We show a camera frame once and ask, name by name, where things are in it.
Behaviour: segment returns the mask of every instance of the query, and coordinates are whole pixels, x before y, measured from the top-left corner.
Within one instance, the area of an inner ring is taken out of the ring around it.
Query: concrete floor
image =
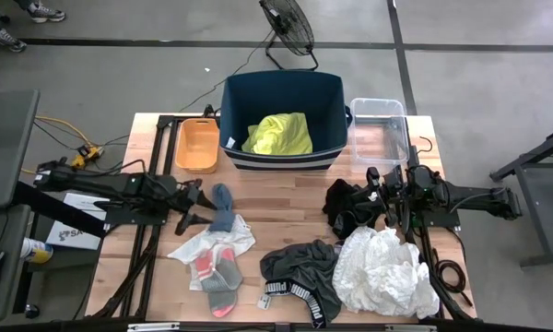
[[[318,42],[394,41],[385,0],[299,2]],[[205,41],[258,42],[269,31],[256,0],[46,3],[66,10],[69,19],[34,25],[14,4],[0,6],[13,17],[9,29],[19,37],[200,42],[200,47],[149,48],[31,45],[21,54],[0,49],[0,91],[40,89],[39,114],[67,119],[97,142],[128,134],[134,113],[178,111],[243,64],[252,50],[210,47]],[[553,45],[553,0],[395,3],[404,42]],[[320,48],[315,53],[322,71],[342,77],[347,102],[357,97],[406,102],[395,50]],[[287,65],[310,63],[284,49],[275,54]],[[432,116],[446,177],[456,184],[491,185],[492,170],[553,132],[553,53],[414,51],[406,52],[405,65],[416,111]],[[242,72],[272,68],[257,52]],[[202,111],[207,103],[218,106],[221,92],[189,111]],[[101,164],[113,165],[123,154],[123,147],[111,147]],[[33,131],[25,165],[32,169],[72,155]],[[518,190],[513,179],[505,183]],[[522,258],[540,253],[531,220],[505,221],[475,212],[460,216],[479,317],[553,328],[553,266],[518,267]],[[93,267],[45,276],[35,296],[43,309],[39,319],[71,318]]]

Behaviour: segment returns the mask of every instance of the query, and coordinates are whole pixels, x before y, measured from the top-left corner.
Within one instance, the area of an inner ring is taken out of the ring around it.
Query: sneaker
[[[47,20],[51,22],[60,22],[65,19],[65,12],[61,10],[55,10],[44,6],[41,1],[38,3],[30,4],[29,9],[30,18],[35,23],[45,23]]]
[[[8,31],[0,30],[0,45],[6,46],[10,51],[19,53],[25,51],[27,44],[12,37]]]

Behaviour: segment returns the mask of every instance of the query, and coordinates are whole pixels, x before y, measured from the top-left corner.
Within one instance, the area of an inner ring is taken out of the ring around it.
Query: wooden tabletop
[[[156,134],[155,124],[159,113],[137,113],[131,129],[124,163],[143,159],[149,162]],[[410,139],[418,149],[430,152],[419,153],[420,163],[443,174],[441,158],[436,144],[432,120],[428,116],[408,116]],[[168,134],[164,137],[159,157],[159,173],[165,158]],[[208,175],[192,175],[173,166],[171,174],[179,181],[199,177],[203,179],[203,189],[210,197],[214,184],[224,183],[234,198],[234,210],[243,216],[252,227],[256,244],[236,261],[243,283],[238,289],[238,304],[223,318],[216,318],[209,310],[207,296],[202,291],[190,291],[189,267],[182,262],[166,257],[167,254],[203,231],[205,226],[189,227],[183,236],[174,235],[180,215],[171,212],[169,222],[162,228],[156,267],[147,311],[148,321],[228,321],[228,322],[300,322],[309,323],[307,305],[295,296],[273,298],[268,310],[261,310],[256,303],[264,291],[265,279],[260,273],[259,261],[267,253],[281,249],[292,243],[308,243],[322,239],[334,243],[327,217],[321,209],[324,205],[326,189],[337,179],[343,178],[350,184],[365,185],[367,166],[353,163],[351,148],[348,145],[326,172],[244,172],[238,171],[223,151],[219,152],[218,168]],[[141,172],[141,166],[128,167],[126,172]],[[212,217],[211,211],[195,207],[193,212],[203,217]],[[377,229],[382,229],[382,219]],[[94,283],[88,299],[86,314],[94,314],[117,290],[125,278],[135,238],[135,226],[121,226],[104,239]],[[144,247],[149,238],[147,232]],[[430,229],[432,246],[440,259],[451,259],[461,265],[466,274],[461,246],[454,236],[445,229]],[[142,276],[137,280],[133,310],[138,304]],[[446,272],[448,281],[456,276]],[[472,298],[468,281],[465,293]],[[460,295],[453,296],[470,315],[476,310],[468,306]],[[415,318],[381,316],[371,312],[353,314],[343,308],[334,323],[392,323],[413,322]]]

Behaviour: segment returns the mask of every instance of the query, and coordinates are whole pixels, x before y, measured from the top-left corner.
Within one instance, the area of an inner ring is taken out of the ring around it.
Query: crumpled white fabric
[[[342,247],[332,284],[351,312],[422,319],[439,311],[440,300],[418,256],[414,244],[399,244],[395,229],[358,227]]]
[[[181,245],[178,249],[168,254],[168,258],[178,259],[191,267],[191,291],[202,291],[203,287],[196,273],[194,261],[207,250],[217,250],[220,245],[229,244],[233,247],[235,256],[239,256],[250,249],[256,243],[256,239],[250,231],[241,215],[237,214],[233,221],[231,231],[208,231],[204,230],[196,234],[191,240]]]

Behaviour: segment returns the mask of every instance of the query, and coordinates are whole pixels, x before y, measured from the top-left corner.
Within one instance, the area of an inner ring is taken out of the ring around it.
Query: blue fabric bin
[[[248,126],[267,115],[305,113],[313,153],[267,156],[241,151]],[[221,101],[220,145],[240,170],[327,170],[347,144],[351,121],[338,76],[297,70],[228,77]]]

